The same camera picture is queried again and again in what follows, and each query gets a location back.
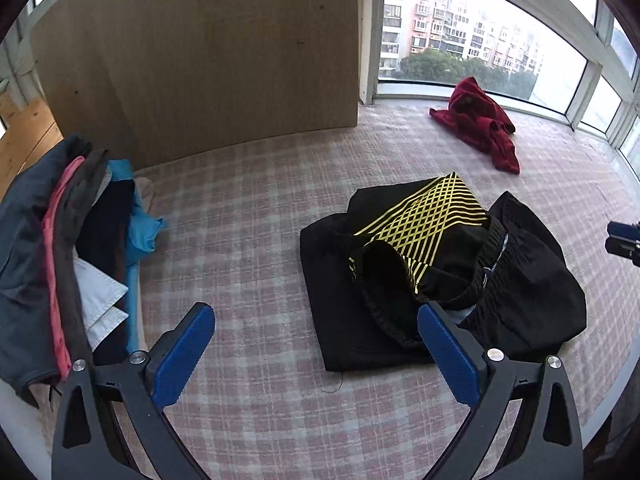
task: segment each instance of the bed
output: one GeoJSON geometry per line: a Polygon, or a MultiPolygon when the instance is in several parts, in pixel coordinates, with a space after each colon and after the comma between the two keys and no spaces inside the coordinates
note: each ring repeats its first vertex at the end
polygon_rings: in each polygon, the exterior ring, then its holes
{"type": "MultiPolygon", "coordinates": [[[[498,172],[436,124],[430,105],[446,104],[379,102],[360,107],[355,128],[256,140],[138,173],[155,185],[152,213],[169,224],[142,264],[147,340],[196,301],[216,313],[207,351],[166,409],[212,478],[421,478],[464,420],[466,406],[434,366],[324,370],[299,234],[344,211],[360,187],[456,171],[486,208],[510,190],[560,242],[586,294],[587,329],[559,354],[582,425],[616,381],[640,321],[638,270],[604,250],[608,221],[637,221],[620,178],[568,126],[517,112],[522,172],[498,172]]],[[[478,476],[495,466],[516,411],[512,402],[478,476]]],[[[148,464],[143,472],[153,475],[148,464]]]]}

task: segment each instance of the pink garment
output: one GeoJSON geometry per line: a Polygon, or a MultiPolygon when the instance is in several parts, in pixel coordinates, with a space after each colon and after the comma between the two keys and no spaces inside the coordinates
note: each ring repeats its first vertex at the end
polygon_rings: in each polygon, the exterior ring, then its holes
{"type": "Polygon", "coordinates": [[[42,233],[44,235],[45,269],[47,271],[47,283],[49,284],[49,307],[51,312],[51,329],[53,331],[53,349],[56,353],[56,362],[62,379],[66,379],[71,370],[71,358],[69,350],[66,348],[65,333],[62,331],[62,321],[60,320],[60,306],[58,295],[56,294],[56,269],[53,265],[53,221],[56,217],[58,203],[65,191],[66,185],[82,166],[84,156],[76,157],[63,171],[60,181],[49,200],[49,208],[42,219],[42,233]]]}

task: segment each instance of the tree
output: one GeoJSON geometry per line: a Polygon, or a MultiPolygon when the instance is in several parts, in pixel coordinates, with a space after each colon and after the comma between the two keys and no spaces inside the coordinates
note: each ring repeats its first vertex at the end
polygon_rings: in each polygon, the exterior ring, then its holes
{"type": "Polygon", "coordinates": [[[408,81],[457,84],[465,77],[476,78],[480,88],[528,100],[538,76],[531,72],[509,72],[502,67],[491,68],[477,57],[459,59],[448,52],[426,50],[411,54],[400,62],[395,78],[408,81]]]}

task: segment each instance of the silver screw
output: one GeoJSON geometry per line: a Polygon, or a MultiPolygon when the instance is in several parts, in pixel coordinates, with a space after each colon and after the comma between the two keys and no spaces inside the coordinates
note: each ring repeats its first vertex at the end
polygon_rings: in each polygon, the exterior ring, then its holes
{"type": "Polygon", "coordinates": [[[139,365],[140,363],[145,362],[145,359],[146,352],[143,352],[142,350],[137,350],[129,355],[129,362],[132,365],[139,365]]]}
{"type": "Polygon", "coordinates": [[[491,361],[502,361],[504,359],[502,350],[498,350],[497,348],[489,348],[486,351],[486,356],[491,359],[491,361]]]}
{"type": "Polygon", "coordinates": [[[81,372],[86,367],[86,361],[84,359],[78,359],[75,361],[72,368],[75,372],[81,372]]]}
{"type": "Polygon", "coordinates": [[[546,362],[549,363],[549,366],[551,366],[552,368],[559,368],[562,366],[562,361],[555,355],[550,355],[548,358],[546,358],[546,362]]]}

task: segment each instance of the light blue cloth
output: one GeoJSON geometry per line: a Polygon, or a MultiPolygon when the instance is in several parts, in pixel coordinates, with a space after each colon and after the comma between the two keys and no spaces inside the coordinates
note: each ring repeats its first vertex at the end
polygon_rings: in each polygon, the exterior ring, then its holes
{"type": "MultiPolygon", "coordinates": [[[[111,181],[132,180],[133,170],[128,159],[110,160],[111,181]]],[[[127,351],[139,350],[138,346],[138,277],[140,275],[139,261],[149,256],[156,248],[156,236],[160,229],[166,227],[162,218],[154,218],[142,209],[142,201],[136,190],[134,204],[127,231],[125,244],[125,258],[127,264],[126,285],[129,287],[125,298],[127,318],[127,351]]]]}

